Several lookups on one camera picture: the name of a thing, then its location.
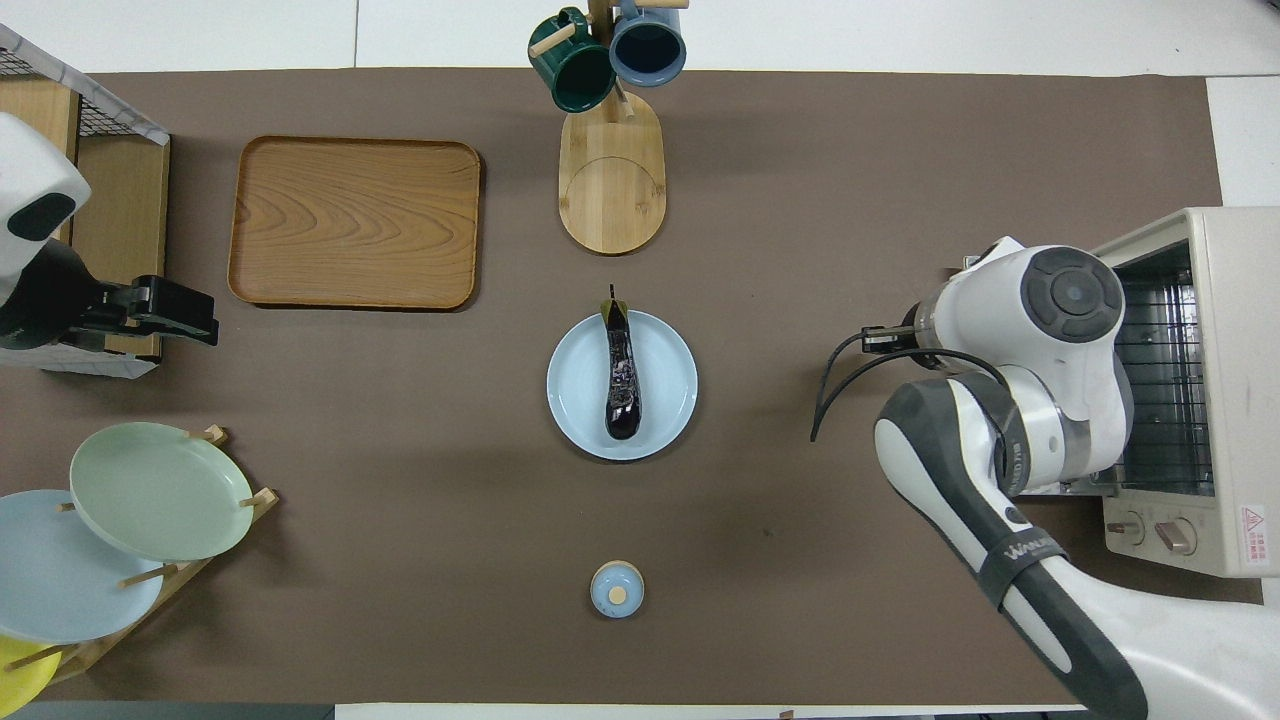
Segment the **dark green mug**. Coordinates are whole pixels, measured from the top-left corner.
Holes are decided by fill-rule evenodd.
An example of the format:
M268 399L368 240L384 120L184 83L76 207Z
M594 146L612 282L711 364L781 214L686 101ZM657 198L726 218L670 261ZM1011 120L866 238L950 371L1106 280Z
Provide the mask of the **dark green mug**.
M617 76L609 50L595 38L588 15L576 6L562 8L534 29L527 58L563 111L588 111L614 90Z

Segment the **cream toaster oven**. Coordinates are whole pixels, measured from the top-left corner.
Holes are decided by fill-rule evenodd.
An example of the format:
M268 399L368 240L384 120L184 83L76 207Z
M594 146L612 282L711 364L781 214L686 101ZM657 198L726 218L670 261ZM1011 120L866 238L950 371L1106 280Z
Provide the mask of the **cream toaster oven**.
M1100 495L1108 550L1280 577L1280 208L1188 208L1093 251L1001 238L915 332L1010 374L1027 491Z

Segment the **dark purple eggplant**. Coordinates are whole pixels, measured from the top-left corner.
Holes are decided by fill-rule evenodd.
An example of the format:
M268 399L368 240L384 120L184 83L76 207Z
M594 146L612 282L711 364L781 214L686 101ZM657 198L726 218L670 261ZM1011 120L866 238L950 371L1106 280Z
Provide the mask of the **dark purple eggplant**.
M608 389L605 392L605 430L614 439L636 436L643 419L643 393L634 354L628 306L620 301L614 286L602 304L608 348Z

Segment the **pale green plate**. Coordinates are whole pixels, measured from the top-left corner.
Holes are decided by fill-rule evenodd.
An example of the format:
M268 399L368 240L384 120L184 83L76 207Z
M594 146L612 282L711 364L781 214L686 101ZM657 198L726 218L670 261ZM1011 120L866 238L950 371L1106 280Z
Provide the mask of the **pale green plate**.
M86 525L113 547L159 562L193 562L238 544L253 523L252 489L219 447L151 421L108 427L70 460L69 489Z

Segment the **racked light blue plate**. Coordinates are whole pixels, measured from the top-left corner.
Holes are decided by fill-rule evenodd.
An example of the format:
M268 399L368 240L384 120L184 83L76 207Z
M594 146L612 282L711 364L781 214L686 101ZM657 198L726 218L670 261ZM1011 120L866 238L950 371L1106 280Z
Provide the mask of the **racked light blue plate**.
M60 509L68 502L60 489L0 497L0 634L81 643L129 626L154 606L161 578L119 584L159 562L109 544L78 512Z

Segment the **blue mug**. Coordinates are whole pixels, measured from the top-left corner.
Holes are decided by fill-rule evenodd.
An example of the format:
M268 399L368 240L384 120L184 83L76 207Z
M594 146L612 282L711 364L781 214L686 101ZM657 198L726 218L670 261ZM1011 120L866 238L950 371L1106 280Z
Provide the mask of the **blue mug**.
M685 68L687 49L680 13L689 0L616 0L611 63L625 83L657 87Z

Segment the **wooden serving tray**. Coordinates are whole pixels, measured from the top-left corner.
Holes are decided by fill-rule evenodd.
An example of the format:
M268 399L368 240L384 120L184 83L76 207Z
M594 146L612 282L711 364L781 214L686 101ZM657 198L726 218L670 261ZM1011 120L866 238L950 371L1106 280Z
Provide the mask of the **wooden serving tray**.
M467 143L269 135L239 155L227 283L261 306L454 311L477 278Z

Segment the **wooden two-tier shelf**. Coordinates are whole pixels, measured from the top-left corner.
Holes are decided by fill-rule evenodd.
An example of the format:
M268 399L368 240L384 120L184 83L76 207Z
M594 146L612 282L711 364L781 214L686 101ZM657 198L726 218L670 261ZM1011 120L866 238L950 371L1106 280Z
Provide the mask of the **wooden two-tier shelf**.
M78 137L70 94L40 81L0 83L0 111L20 118L61 149L88 182L86 209L56 232L99 279L161 275L165 259L169 145L136 135ZM32 351L0 348L0 366L140 378L161 361L159 337L88 338Z

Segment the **wooden plate rack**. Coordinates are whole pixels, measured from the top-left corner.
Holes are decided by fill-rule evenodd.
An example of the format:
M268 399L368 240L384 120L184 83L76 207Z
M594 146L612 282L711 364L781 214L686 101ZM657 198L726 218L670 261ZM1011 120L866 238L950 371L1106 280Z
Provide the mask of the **wooden plate rack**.
M211 427L209 427L205 430L184 430L184 432L187 433L187 436L193 437L196 439L206 439L207 442L210 442L210 443L215 445L216 447L219 447L224 454L227 454L223 450L223 447L221 447L223 442L224 442L224 439L227 437L227 434L225 434L225 432L224 432L223 428L220 428L218 425L211 425ZM246 474L244 474L244 477L246 477L247 482L250 483L248 477ZM251 507L253 510L253 523L252 523L252 525L253 525L256 521L259 521L266 512L269 512L276 505L278 497L276 497L275 492L271 491L271 489L269 489L269 488L255 489L251 484L250 484L250 488L252 489L253 493L252 493L252 496L250 498L247 498L244 501L244 505L248 506L248 507ZM65 489L61 489L61 491L67 491L70 495L70 489L69 489L69 473L68 473L68 487ZM76 511L76 506L72 502L72 495L70 495L70 502L61 505L60 509L63 511L74 511L74 512L77 512ZM157 596L154 606L138 621L131 624L129 626L127 626L127 628L124 628L124 629L122 629L119 632L115 632L115 633L113 633L110 635L100 637L100 638L93 639L93 641L86 641L86 642L72 643L72 644L56 644L56 646L61 647L61 661L60 661L59 667L58 667L58 670L55 671L55 674L52 675L51 679L52 680L59 680L59 679L63 679L64 676L76 675L78 673L82 673L82 671L87 670L88 667L91 667L106 652L109 652L115 644L118 644L128 634L131 634L140 624L145 623L160 607L163 607L168 601L170 601L188 582L191 582L197 574L200 574L209 565L209 562L212 561L216 556L210 557L210 559L205 559L205 560L193 561L193 562L159 562L159 561L155 561L155 562L159 562L159 565L160 565L157 569L155 569L152 571L147 571L147 573L140 574L137 577L132 577L132 578L124 579L123 582L120 582L119 585L122 588L127 588L129 585L138 584L138 583L145 582L145 580L147 580L150 578L154 578L154 577L159 577L163 580L160 593L159 593L159 596Z

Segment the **yellow plate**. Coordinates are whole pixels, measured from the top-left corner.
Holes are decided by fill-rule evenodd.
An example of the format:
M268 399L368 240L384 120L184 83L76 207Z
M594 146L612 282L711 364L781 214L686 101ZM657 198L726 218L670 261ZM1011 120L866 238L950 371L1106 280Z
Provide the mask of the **yellow plate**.
M0 720L31 702L51 680L61 647L0 635Z

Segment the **wooden mug tree stand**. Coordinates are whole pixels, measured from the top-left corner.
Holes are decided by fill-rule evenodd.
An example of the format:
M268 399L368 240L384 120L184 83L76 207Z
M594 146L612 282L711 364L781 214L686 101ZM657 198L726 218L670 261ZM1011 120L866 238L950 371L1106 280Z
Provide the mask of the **wooden mug tree stand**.
M588 9L581 12L611 55L620 14L616 0L588 0ZM617 76L614 90L603 102L588 111L566 113L561 131L559 218L576 242L600 255L640 249L666 219L660 122L628 86L634 85Z

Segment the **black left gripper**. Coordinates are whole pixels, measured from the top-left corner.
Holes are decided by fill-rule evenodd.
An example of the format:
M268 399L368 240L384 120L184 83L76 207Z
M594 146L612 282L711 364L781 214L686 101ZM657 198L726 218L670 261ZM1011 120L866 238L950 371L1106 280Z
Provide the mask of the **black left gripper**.
M95 278L74 249L49 241L0 304L0 348L37 348L56 343L69 331L133 336L134 329L124 325L123 310L106 301L108 293L119 288ZM141 275L132 290L132 320L141 336L218 346L219 320L211 296L160 275Z

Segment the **brown table mat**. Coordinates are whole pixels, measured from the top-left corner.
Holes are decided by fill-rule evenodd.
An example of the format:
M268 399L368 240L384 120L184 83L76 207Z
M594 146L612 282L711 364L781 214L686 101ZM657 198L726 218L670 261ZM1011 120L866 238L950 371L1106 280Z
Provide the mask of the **brown table mat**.
M104 76L172 132L166 272L220 342L137 380L0 366L0 495L63 488L118 421L229 432L280 496L45 701L1059 705L1069 693L895 492L870 372L808 439L826 359L1001 236L1108 242L1220 204L1202 79L694 72L649 94L669 204L600 258L557 208L563 115L527 68ZM457 313L266 309L227 284L266 135L443 138L483 159ZM636 461L571 442L547 372L611 296L673 327L699 400ZM643 606L603 618L594 571Z

